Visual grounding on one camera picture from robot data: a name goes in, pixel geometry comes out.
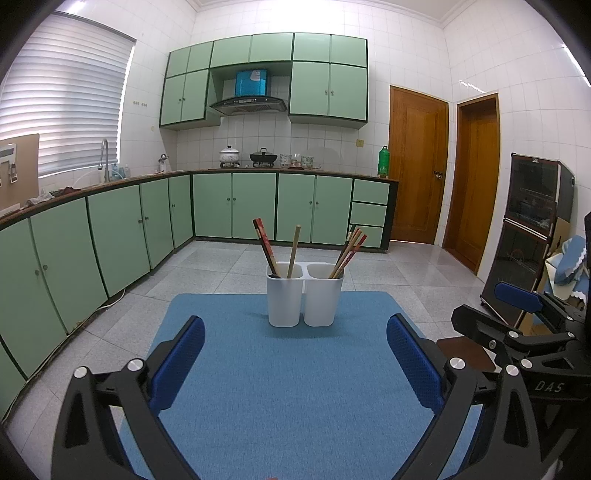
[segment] wooden chopstick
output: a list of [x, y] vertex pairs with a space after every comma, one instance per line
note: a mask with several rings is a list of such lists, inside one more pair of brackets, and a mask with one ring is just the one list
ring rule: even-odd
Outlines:
[[267, 253], [269, 253], [269, 258], [271, 259], [271, 263], [273, 264], [272, 270], [275, 270], [275, 275], [281, 277], [281, 274], [279, 273], [279, 268], [277, 268], [277, 260], [275, 260], [275, 255], [273, 255], [273, 249], [271, 248], [271, 243], [269, 242], [269, 237], [267, 237], [267, 232], [265, 232], [265, 227], [262, 224], [262, 220], [261, 218], [257, 218], [254, 221], [258, 225], [258, 229], [261, 232], [261, 237], [267, 249]]
[[363, 245], [363, 242], [365, 242], [365, 239], [367, 237], [368, 237], [367, 235], [364, 235], [363, 237], [361, 237], [361, 240], [359, 241], [359, 243], [357, 245], [355, 245], [355, 248], [349, 254], [349, 256], [347, 257], [347, 259], [341, 264], [341, 266], [336, 271], [336, 274], [335, 274], [335, 276], [333, 278], [339, 278], [340, 277], [341, 273], [344, 272], [345, 267], [347, 266], [347, 264], [351, 261], [351, 259], [353, 258], [353, 256], [359, 251], [359, 249], [361, 248], [361, 245]]
[[295, 232], [294, 232], [294, 242], [293, 245], [291, 246], [291, 257], [290, 257], [290, 267], [287, 270], [287, 278], [291, 278], [291, 274], [294, 271], [294, 262], [296, 261], [296, 250], [297, 250], [297, 242], [300, 239], [300, 230], [301, 230], [301, 225], [296, 225], [295, 226]]
[[335, 263], [335, 267], [333, 268], [333, 271], [330, 273], [329, 278], [334, 278], [336, 271], [339, 269], [341, 263], [345, 260], [346, 256], [349, 254], [349, 252], [351, 252], [351, 250], [353, 249], [353, 246], [355, 245], [355, 242], [358, 240], [358, 238], [361, 236], [361, 233], [362, 233], [362, 231], [359, 228], [355, 231], [355, 233], [353, 234], [353, 237], [351, 238], [349, 244], [347, 245], [347, 248], [345, 249], [345, 253], [338, 260], [338, 262]]
[[269, 263], [269, 268], [271, 269], [271, 273], [273, 275], [277, 275], [277, 271], [275, 270], [275, 267], [273, 265], [273, 262], [271, 261], [271, 257], [269, 256], [269, 252], [267, 251], [267, 247], [265, 245], [265, 241], [263, 240], [263, 237], [261, 235], [261, 231], [259, 230], [259, 227], [258, 227], [258, 225], [256, 223], [256, 220], [253, 220], [252, 223], [255, 226], [256, 235], [259, 238], [259, 240], [261, 241], [262, 251], [265, 254], [265, 258], [267, 259], [267, 263]]

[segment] green bottle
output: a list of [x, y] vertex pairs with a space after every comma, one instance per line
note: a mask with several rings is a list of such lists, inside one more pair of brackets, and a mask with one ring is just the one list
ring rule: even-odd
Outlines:
[[379, 151], [378, 160], [378, 177], [385, 179], [388, 177], [388, 170], [390, 167], [390, 152], [388, 147], [384, 145], [383, 149]]

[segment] pot lid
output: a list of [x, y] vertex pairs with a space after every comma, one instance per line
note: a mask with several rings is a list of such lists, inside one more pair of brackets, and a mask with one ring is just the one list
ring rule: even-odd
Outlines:
[[220, 153], [240, 153], [240, 152], [238, 150], [236, 150], [236, 148], [232, 148], [231, 145], [228, 145], [227, 148], [220, 150]]

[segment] white pot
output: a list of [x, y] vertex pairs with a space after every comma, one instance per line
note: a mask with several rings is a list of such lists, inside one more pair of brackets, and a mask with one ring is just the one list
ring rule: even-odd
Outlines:
[[240, 152], [228, 145], [227, 148], [220, 150], [220, 161], [240, 161]]

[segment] faucet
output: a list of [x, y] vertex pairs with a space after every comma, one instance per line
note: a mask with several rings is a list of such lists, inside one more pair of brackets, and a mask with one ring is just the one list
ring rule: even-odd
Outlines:
[[109, 183], [109, 141], [103, 138], [103, 143], [100, 146], [100, 162], [98, 170], [103, 169], [103, 157], [105, 157], [105, 183]]

